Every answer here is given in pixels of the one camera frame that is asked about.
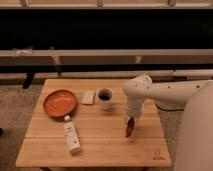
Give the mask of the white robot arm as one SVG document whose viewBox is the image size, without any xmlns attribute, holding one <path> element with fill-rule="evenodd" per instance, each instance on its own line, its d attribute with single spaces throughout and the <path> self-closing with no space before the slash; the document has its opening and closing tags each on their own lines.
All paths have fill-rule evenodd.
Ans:
<svg viewBox="0 0 213 171">
<path fill-rule="evenodd" d="M 148 75 L 128 80 L 125 135 L 130 137 L 147 99 L 180 106 L 183 112 L 174 171 L 213 171 L 213 80 L 153 83 Z"/>
</svg>

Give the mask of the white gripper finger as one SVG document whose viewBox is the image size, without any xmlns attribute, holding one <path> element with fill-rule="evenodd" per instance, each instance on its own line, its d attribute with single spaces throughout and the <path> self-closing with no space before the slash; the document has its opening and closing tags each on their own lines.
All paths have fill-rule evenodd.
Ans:
<svg viewBox="0 0 213 171">
<path fill-rule="evenodd" d="M 136 126 L 136 121 L 137 119 L 135 117 L 132 117 L 132 116 L 126 116 L 126 120 L 125 120 L 125 137 L 126 138 L 129 138 L 134 129 L 135 129 L 135 126 Z"/>
</svg>

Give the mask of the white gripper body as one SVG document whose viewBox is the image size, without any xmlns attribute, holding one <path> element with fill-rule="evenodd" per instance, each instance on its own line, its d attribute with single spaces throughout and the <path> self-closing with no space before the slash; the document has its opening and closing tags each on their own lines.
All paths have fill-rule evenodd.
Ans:
<svg viewBox="0 0 213 171">
<path fill-rule="evenodd" d="M 144 99 L 142 98 L 127 98 L 125 113 L 128 118 L 139 118 L 142 115 Z"/>
</svg>

